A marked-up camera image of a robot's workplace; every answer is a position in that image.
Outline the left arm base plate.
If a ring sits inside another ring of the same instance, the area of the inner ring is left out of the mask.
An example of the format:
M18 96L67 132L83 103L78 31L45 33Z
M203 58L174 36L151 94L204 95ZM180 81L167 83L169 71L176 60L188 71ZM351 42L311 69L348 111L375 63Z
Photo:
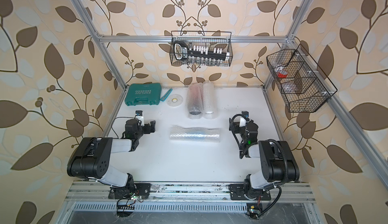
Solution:
M109 199L147 199L150 195L151 183L135 183L126 187L111 187Z

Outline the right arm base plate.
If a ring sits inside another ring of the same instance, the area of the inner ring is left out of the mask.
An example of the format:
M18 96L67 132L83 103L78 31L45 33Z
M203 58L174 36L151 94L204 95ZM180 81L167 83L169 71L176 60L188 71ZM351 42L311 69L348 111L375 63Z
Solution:
M244 184L230 184L228 185L231 200L261 200L270 201L270 192L262 189L253 189Z

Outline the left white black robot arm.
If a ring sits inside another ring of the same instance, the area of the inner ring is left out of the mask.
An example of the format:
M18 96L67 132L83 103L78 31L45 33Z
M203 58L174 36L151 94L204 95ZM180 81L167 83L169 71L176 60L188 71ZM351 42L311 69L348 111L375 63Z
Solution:
M110 164L114 153L133 152L143 135L154 133L156 122L143 124L140 119L126 121L121 138L84 138L72 154L67 174L83 180L96 180L110 187L110 199L148 198L151 184L135 184L133 176Z

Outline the clear bubble wrap sheet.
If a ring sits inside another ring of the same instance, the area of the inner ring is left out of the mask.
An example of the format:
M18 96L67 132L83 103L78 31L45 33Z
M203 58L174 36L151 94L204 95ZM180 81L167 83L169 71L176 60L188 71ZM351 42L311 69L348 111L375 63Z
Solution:
M220 142L220 129L182 128L174 126L170 130L170 139L174 141Z

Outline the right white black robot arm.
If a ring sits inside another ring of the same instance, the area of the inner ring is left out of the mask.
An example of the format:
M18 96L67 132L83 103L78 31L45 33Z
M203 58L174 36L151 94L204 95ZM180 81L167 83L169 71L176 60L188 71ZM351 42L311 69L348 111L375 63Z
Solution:
M263 193L300 178L300 170L286 141L259 140L258 125L242 114L229 119L239 158L259 158L261 170L248 174L241 186L229 185L231 198L258 199Z

